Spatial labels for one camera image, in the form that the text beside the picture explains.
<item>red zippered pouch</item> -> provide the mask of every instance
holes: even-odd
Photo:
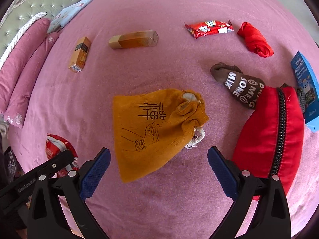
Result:
[[[278,175],[287,194],[299,167],[303,135],[304,118],[294,88],[265,87],[232,160],[255,177]]]

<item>metal pin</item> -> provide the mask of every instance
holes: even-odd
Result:
[[[44,181],[45,178],[46,178],[45,174],[42,174],[42,175],[40,175],[39,180],[40,180],[40,181]]]
[[[248,171],[246,171],[246,170],[242,171],[241,174],[242,174],[243,176],[245,176],[245,177],[249,177],[249,176],[250,176],[250,172],[248,172]]]
[[[276,174],[274,174],[274,175],[272,176],[272,178],[273,178],[275,181],[279,181],[279,176],[276,175]]]
[[[76,176],[77,175],[77,172],[76,171],[70,171],[69,173],[68,173],[68,176],[69,177],[74,177],[74,176]]]

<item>snack wrapper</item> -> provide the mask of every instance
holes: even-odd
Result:
[[[47,158],[49,160],[65,150],[70,150],[74,156],[74,159],[73,159],[72,164],[66,166],[65,168],[63,168],[62,170],[60,170],[57,173],[58,178],[66,176],[68,174],[68,172],[71,170],[74,170],[74,171],[79,170],[78,155],[75,152],[73,146],[70,144],[69,141],[67,141],[64,138],[57,136],[57,135],[47,134],[47,142],[45,144],[45,152],[46,152]]]
[[[192,34],[194,38],[234,31],[234,28],[230,20],[228,20],[228,22],[208,21],[191,25],[187,25],[185,23],[185,27],[188,29],[188,31]]]

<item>pink bedsheet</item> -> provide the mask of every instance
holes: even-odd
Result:
[[[184,22],[228,20],[235,32],[195,40]],[[248,21],[265,36],[275,54],[250,53],[236,35]],[[154,29],[156,47],[112,50],[109,39]],[[76,41],[92,45],[83,71],[68,63]],[[227,198],[210,166],[207,150],[216,145],[232,156],[240,130],[252,111],[235,101],[210,75],[217,62],[238,65],[269,86],[296,85],[290,61],[300,50],[319,76],[319,50],[298,20],[276,0],[93,0],[62,31],[42,68],[22,130],[9,139],[25,171],[46,161],[46,134],[69,140],[79,164],[102,147],[113,152],[111,165],[87,204],[111,239],[208,238],[228,211]],[[192,89],[202,94],[206,137],[197,148],[183,149],[160,170],[123,184],[114,154],[112,98],[157,89]],[[308,222],[319,203],[319,133],[306,128],[301,165],[288,194],[292,235]],[[256,202],[243,224],[245,232]],[[68,214],[73,228],[74,221]]]

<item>black label on box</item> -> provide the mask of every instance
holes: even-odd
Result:
[[[88,47],[87,47],[87,45],[85,45],[84,43],[81,43],[81,44],[77,45],[77,47],[75,48],[74,51],[76,51],[76,50],[78,50],[78,49],[80,49],[80,48],[81,48],[85,53],[87,53]]]

